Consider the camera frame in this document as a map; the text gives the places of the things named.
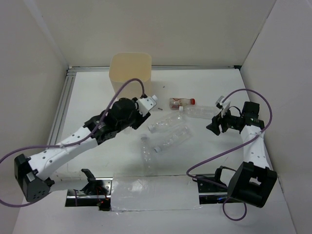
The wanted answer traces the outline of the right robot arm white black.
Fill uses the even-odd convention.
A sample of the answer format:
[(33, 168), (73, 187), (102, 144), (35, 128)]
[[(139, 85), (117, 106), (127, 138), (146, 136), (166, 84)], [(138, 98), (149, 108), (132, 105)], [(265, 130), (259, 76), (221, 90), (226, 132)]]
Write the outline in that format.
[(243, 162), (234, 171), (217, 169), (213, 186), (218, 191), (227, 188), (230, 198), (262, 208), (277, 180), (266, 159), (264, 147), (264, 121), (259, 120), (258, 103), (246, 101), (239, 116), (232, 115), (230, 102), (216, 103), (217, 113), (206, 128), (216, 135), (228, 129), (239, 131), (244, 147)]

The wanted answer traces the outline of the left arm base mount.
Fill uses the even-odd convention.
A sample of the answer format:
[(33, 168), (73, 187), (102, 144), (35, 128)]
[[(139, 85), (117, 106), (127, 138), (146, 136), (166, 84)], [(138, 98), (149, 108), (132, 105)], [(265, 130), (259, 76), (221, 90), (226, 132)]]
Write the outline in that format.
[(112, 177), (95, 177), (89, 169), (81, 170), (87, 184), (80, 190), (67, 191), (65, 207), (98, 207), (99, 211), (111, 210)]

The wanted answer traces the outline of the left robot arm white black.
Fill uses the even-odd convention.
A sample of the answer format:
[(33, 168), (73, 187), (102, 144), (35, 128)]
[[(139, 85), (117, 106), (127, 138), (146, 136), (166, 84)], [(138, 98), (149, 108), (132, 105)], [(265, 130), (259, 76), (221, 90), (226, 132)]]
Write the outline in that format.
[(26, 157), (24, 154), (14, 159), (15, 178), (27, 202), (34, 203), (50, 192), (63, 189), (81, 190), (92, 194), (103, 183), (96, 179), (89, 169), (68, 175), (57, 174), (61, 166), (113, 139), (119, 132), (131, 127), (139, 128), (151, 115), (157, 97), (142, 95), (140, 99), (121, 98), (108, 111), (93, 116), (75, 133), (57, 144), (56, 148)]

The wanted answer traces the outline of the clear bottle diagonal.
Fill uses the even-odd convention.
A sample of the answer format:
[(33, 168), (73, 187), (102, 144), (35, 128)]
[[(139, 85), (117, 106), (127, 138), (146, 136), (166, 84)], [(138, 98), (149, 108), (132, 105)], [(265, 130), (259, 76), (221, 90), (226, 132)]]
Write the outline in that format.
[(153, 147), (156, 153), (164, 152), (178, 146), (192, 137), (192, 132), (187, 125), (181, 125), (168, 135), (159, 140)]

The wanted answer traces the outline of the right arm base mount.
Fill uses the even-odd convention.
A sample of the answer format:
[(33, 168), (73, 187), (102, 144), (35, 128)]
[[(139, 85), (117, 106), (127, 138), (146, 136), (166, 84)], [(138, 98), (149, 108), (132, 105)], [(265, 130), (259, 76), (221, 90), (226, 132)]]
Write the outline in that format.
[(234, 170), (226, 166), (220, 166), (216, 169), (214, 174), (197, 174), (192, 179), (197, 183), (199, 193), (199, 204), (221, 204), (228, 198), (228, 187), (221, 180), (223, 171), (231, 172), (230, 180), (234, 177), (237, 179), (241, 170)]

